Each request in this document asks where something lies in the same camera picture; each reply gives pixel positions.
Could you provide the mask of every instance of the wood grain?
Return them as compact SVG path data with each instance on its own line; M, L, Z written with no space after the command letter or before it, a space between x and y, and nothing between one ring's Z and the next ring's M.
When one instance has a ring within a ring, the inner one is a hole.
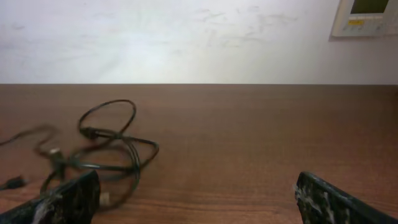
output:
M395 86L0 85L0 136L54 124L67 154L88 144L76 130L87 109L134 101L127 132L159 142L160 153L128 203L93 223L301 223L292 186L302 170L398 218L397 93ZM90 122L115 128L128 113L108 108ZM1 192L1 211L37 195L50 171L32 152L34 140L0 148L0 181L19 174L31 181Z

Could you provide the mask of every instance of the digital screen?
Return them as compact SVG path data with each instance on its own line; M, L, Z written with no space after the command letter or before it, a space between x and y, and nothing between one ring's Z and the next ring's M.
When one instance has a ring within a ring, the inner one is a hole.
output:
M355 0L351 14L384 13L388 0Z

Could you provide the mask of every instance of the cable connector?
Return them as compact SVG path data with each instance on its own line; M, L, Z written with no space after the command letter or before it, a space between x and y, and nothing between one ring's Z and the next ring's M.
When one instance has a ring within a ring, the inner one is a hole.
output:
M11 178L4 184L0 185L0 190L18 189L26 185L26 181L22 176Z
M96 129L90 127L79 129L80 134L90 140L98 138L98 135L95 133L95 131Z

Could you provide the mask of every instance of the thermostat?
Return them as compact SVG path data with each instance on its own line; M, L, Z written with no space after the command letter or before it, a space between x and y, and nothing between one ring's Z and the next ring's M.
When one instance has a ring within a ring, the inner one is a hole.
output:
M334 37L398 34L398 0L341 0Z

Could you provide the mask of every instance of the tangled cable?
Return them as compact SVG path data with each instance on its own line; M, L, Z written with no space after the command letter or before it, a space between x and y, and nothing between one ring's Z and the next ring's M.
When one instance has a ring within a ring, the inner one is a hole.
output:
M128 119L127 123L119 131L83 126L84 120L89 115L91 115L95 111L98 111L100 108L110 105L110 104L113 104L113 103L128 103L132 106L132 115ZM58 178L61 181L64 181L65 180L65 169L67 167L71 167L74 169L110 170L110 171L116 171L119 173L119 174L115 174L115 175L101 175L100 179L102 181L115 181L115 180L125 179L127 177L133 177L134 179L130 184L130 189L118 201L114 202L112 205L105 206L105 207L100 206L99 212L102 212L102 211L113 209L113 208L120 206L131 196L132 192L134 191L134 189L137 187L137 185L139 183L141 170L143 168L145 168L145 166L148 165L148 163L151 160L153 160L153 158L159 152L159 145L154 141L139 139L139 138L134 138L131 136L124 135L124 132L127 130L127 128L130 126L130 124L134 120L136 113L137 113L136 105L130 100L113 100L113 101L102 103L102 104L90 109L85 114L83 114L83 116L79 119L78 130L79 130L80 134L82 134L87 139L95 141L100 138L100 139L105 139L105 141L102 143L94 144L92 146L83 147L83 148L73 152L67 159L63 157L63 155L59 149L51 149L51 150L44 149L44 144L48 143L58 133L58 130L55 127L49 126L49 125L42 125L42 126L36 127L31 130L23 131L15 136L13 136L12 138L10 138L7 141L0 142L0 146L9 144L9 143L15 141L16 139L19 139L26 135L41 133L41 132L48 133L47 137L45 139L41 140L39 143L37 143L36 146L34 147L34 151L38 155L51 160L51 163L53 165L53 172L44 181L44 183L40 189L40 193L43 193L48 189L49 183L54 178ZM81 161L81 158L83 158L84 156L87 156L93 152L109 150L111 143L116 140L121 140L127 146L126 151L129 154L129 158L131 160L131 164L129 166L109 166L109 165L101 165L101 164L87 163L87 162ZM146 160L141 162L138 152L137 152L137 149L135 148L133 142L140 142L140 143L151 145L153 147L152 154Z

